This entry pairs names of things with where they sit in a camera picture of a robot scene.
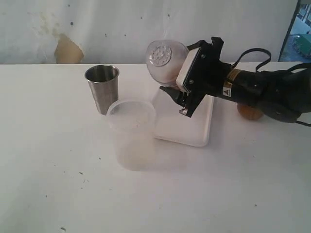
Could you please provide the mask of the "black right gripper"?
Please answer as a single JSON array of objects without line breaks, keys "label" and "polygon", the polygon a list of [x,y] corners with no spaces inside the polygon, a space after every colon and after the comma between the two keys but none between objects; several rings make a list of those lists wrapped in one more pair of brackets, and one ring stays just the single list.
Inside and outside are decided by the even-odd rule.
[{"label": "black right gripper", "polygon": [[200,40],[186,46],[189,51],[199,48],[200,52],[190,70],[190,93],[179,89],[161,86],[159,89],[167,93],[171,99],[182,106],[180,114],[192,117],[205,95],[217,96],[224,80],[224,72],[230,70],[230,65],[220,61],[224,41],[212,37],[211,42]]}]

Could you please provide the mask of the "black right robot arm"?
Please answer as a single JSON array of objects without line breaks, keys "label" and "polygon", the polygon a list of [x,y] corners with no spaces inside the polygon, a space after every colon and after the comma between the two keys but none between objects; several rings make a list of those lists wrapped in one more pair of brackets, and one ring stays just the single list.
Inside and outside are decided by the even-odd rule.
[{"label": "black right robot arm", "polygon": [[177,88],[160,87],[182,106],[180,114],[192,117],[206,95],[222,98],[260,110],[280,122],[297,123],[303,113],[311,111],[311,65],[302,63],[287,70],[259,71],[267,59],[256,66],[255,72],[237,69],[223,63],[220,55],[223,40],[212,37],[211,43],[200,40],[188,46],[190,50],[177,76]]}]

